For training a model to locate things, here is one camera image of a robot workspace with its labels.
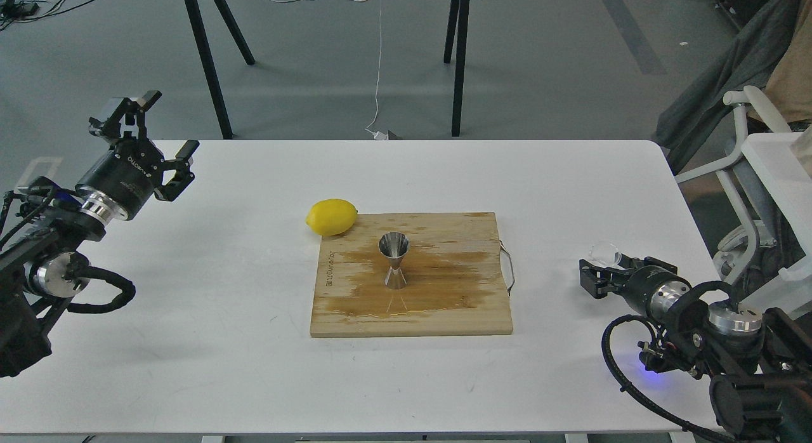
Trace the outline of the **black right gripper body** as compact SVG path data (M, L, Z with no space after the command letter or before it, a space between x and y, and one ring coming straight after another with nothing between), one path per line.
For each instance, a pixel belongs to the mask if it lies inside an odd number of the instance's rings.
M691 285L685 279L662 267L650 265L632 273L621 286L620 296L639 315L661 321L690 289Z

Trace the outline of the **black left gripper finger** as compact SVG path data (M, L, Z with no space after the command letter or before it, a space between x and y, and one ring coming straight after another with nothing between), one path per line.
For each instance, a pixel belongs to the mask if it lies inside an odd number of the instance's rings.
M157 200L174 202L191 185L195 178L192 172L192 156L199 148L198 140L186 140L185 144L175 154L174 159L163 160L157 168L159 183L155 185L154 194ZM162 182L164 172L174 171L174 175L167 182Z
M89 134L109 145L147 142L145 114L159 101L160 91L148 91L140 98L111 98L101 118L89 118Z

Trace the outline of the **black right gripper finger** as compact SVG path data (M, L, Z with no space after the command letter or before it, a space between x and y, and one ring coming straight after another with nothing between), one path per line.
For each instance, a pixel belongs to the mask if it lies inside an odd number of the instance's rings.
M676 265L665 263L664 261L653 257L635 258L627 255L621 255L619 267L622 270L629 270L630 272L638 272L638 270L642 270L647 267L653 267L655 270L666 270L672 274L676 274L678 272L678 267Z
M634 272L633 258L621 258L614 266L598 266L586 259L578 261L580 286L592 298L606 298L609 293L621 295L627 289L627 283Z

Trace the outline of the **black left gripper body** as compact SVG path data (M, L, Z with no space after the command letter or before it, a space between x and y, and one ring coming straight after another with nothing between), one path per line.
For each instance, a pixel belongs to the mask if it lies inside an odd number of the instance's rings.
M75 191L84 197L101 192L110 197L132 220L159 185L157 170L164 159L153 142L118 142L76 183Z

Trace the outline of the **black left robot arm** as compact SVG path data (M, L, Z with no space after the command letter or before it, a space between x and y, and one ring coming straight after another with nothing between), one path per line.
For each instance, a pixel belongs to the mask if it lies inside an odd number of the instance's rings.
M20 223L2 237L1 374L15 377L52 353L49 332L65 312L101 315L133 300L136 287L79 252L100 241L111 220L132 220L151 197L173 202L192 183L188 140L166 159L148 139L145 114L160 98L113 98L89 132L107 153L76 183L63 188L45 176L5 192L2 219L20 202Z

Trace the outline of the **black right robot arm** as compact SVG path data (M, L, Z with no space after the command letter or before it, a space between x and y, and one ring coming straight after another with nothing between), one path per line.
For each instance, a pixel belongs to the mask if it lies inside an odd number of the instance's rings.
M578 267L581 287L593 298L615 293L633 309L601 336L601 354L621 392L705 440L810 441L810 336L783 310L746 307L730 284L692 285L676 266L652 257L618 255L608 267L581 259ZM631 321L650 334L649 341L638 343L647 371L710 377L710 404L722 433L666 411L620 370L611 351L612 331Z

